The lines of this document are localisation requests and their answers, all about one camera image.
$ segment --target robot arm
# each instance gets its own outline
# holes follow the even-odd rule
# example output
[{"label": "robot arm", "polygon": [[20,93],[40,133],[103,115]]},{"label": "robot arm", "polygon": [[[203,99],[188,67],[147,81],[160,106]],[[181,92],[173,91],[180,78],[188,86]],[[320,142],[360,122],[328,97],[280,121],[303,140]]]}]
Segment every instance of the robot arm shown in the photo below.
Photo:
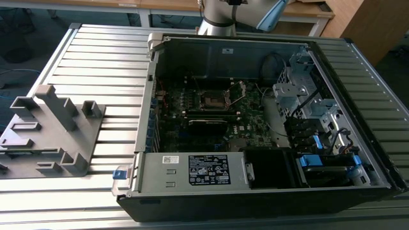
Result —
[{"label": "robot arm", "polygon": [[235,22],[271,31],[289,0],[207,0],[200,35],[235,35]]}]

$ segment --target motherboard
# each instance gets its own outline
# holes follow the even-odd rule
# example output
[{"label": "motherboard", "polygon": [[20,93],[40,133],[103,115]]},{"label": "motherboard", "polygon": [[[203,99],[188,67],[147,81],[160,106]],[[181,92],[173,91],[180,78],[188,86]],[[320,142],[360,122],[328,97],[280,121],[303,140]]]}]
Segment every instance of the motherboard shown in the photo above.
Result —
[{"label": "motherboard", "polygon": [[229,79],[159,81],[161,152],[236,152],[275,146],[264,119],[263,91]]}]

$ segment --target slotted aluminum surface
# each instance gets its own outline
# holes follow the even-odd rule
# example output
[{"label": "slotted aluminum surface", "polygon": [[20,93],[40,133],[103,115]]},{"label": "slotted aluminum surface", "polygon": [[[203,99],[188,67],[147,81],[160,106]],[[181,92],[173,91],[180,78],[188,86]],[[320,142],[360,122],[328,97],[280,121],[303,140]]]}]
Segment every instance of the slotted aluminum surface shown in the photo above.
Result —
[{"label": "slotted aluminum surface", "polygon": [[[288,224],[292,225],[285,229],[345,229],[357,224],[377,228],[388,227],[392,222],[396,227],[408,224],[408,194],[363,204],[335,215],[179,223],[135,222],[111,194],[112,170],[132,163],[148,64],[146,42],[152,32],[195,33],[192,30],[102,25],[83,25],[80,29],[68,31],[36,85],[54,84],[56,93],[71,97],[75,103],[96,100],[108,106],[90,173],[82,178],[0,180],[0,229],[208,229]],[[400,107],[353,45],[341,39],[239,35],[319,43],[369,126],[405,180],[409,180],[408,111]],[[126,189],[127,183],[122,181],[119,188]]]}]

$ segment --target blue cable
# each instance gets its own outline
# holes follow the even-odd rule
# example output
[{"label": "blue cable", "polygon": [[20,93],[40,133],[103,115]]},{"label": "blue cable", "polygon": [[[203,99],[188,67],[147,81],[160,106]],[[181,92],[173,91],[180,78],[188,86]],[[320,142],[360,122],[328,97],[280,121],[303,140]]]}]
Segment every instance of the blue cable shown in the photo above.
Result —
[{"label": "blue cable", "polygon": [[3,99],[11,99],[11,100],[15,99],[14,97],[3,97],[3,96],[0,96],[0,98],[3,98]]},{"label": "blue cable", "polygon": [[0,75],[4,74],[4,73],[12,72],[12,71],[30,71],[30,72],[36,72],[38,74],[42,73],[40,71],[38,71],[35,69],[10,69],[10,70],[2,72]]}]

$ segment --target green circuit board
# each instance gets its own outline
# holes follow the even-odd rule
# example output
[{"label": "green circuit board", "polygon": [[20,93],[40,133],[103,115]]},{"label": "green circuit board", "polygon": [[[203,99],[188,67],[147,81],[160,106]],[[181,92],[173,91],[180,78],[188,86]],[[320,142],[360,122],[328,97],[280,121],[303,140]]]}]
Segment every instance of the green circuit board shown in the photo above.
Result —
[{"label": "green circuit board", "polygon": [[[159,123],[161,152],[224,152],[239,151],[245,146],[275,146],[264,119],[264,111],[260,107],[261,93],[255,87],[255,83],[244,82],[244,84],[247,86],[245,97],[228,108],[228,111],[240,112],[240,120],[228,123],[223,135],[205,137],[192,136],[187,133],[184,112],[187,110],[201,111],[200,97],[204,92],[207,95],[211,94],[215,98],[220,98],[221,91],[199,91],[177,87],[177,85],[169,88]],[[216,106],[221,104],[215,100],[212,105],[219,109]]]}]

